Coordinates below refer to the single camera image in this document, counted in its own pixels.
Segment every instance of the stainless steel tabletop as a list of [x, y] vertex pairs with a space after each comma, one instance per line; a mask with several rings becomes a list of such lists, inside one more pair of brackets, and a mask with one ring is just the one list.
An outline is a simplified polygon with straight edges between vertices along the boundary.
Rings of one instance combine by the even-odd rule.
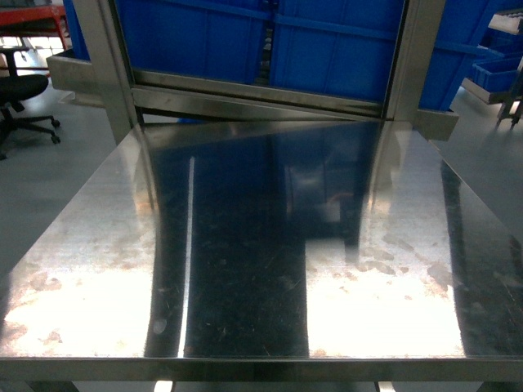
[[523, 379], [521, 245], [401, 122], [136, 129], [0, 315], [0, 379]]

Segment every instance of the office chair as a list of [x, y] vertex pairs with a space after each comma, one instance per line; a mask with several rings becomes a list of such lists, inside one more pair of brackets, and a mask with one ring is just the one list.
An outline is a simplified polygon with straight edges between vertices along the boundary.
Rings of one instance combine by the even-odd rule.
[[[51, 140], [54, 144], [60, 143], [60, 137], [53, 130], [33, 124], [38, 121], [51, 120], [51, 125], [54, 128], [59, 127], [60, 122], [53, 116], [13, 118], [9, 111], [10, 107], [16, 112], [24, 110], [24, 106], [20, 101], [42, 94], [49, 84], [47, 77], [44, 75], [17, 75], [15, 53], [28, 50], [27, 47], [0, 47], [0, 53], [6, 56], [7, 68], [9, 69], [9, 76], [0, 78], [0, 111], [4, 117], [0, 122], [0, 146], [9, 134], [18, 128], [47, 133], [51, 135]], [[5, 158], [6, 155], [0, 151], [0, 160]]]

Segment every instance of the concrete floor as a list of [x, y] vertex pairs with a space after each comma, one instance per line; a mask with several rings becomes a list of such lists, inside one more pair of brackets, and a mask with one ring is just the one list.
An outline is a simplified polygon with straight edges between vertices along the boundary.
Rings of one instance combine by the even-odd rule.
[[[46, 135], [16, 131], [2, 147], [8, 159], [0, 162], [0, 277], [18, 262], [89, 176], [114, 149], [110, 126], [102, 109], [59, 103], [67, 93], [51, 87], [25, 102], [23, 115], [54, 114], [62, 142], [52, 144]], [[505, 121], [495, 128], [499, 105], [488, 106], [460, 90], [453, 110], [460, 120], [447, 142], [436, 142], [448, 163], [523, 240], [523, 124], [510, 128]], [[445, 390], [473, 391], [477, 383], [398, 383], [398, 392]], [[154, 383], [79, 382], [82, 392], [135, 390], [150, 392]], [[179, 383], [177, 391], [234, 390], [360, 390], [372, 392], [370, 383], [354, 384], [200, 384]]]

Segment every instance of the blue plastic crate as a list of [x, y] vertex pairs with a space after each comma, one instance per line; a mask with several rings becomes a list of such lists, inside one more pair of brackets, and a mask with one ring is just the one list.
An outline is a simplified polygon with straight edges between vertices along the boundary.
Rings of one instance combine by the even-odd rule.
[[244, 83], [258, 75], [271, 17], [258, 7], [259, 0], [118, 0], [133, 67]]
[[283, 16], [396, 32], [404, 0], [279, 0]]
[[451, 0], [445, 3], [437, 41], [478, 45], [503, 0]]
[[474, 60], [488, 55], [489, 52], [481, 47], [436, 41], [419, 107], [449, 110]]
[[512, 57], [474, 64], [475, 73], [472, 80], [486, 91], [508, 91], [516, 80], [520, 60]]
[[73, 52], [79, 60], [89, 60], [89, 52], [83, 40], [82, 30], [73, 7], [73, 0], [64, 0], [65, 15], [67, 16], [67, 25], [71, 42], [73, 43]]
[[396, 31], [277, 15], [271, 86], [383, 101]]

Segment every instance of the metal table frame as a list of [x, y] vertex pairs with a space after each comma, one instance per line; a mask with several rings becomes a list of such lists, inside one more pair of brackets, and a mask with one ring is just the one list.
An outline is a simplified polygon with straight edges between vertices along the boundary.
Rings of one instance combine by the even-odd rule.
[[418, 104], [445, 7], [445, 0], [407, 0], [383, 104], [272, 87], [246, 86], [133, 69], [114, 0], [74, 0], [91, 57], [53, 56], [55, 88], [98, 95], [119, 143], [143, 113], [235, 121], [395, 120], [438, 123], [445, 138], [458, 117], [420, 110]]

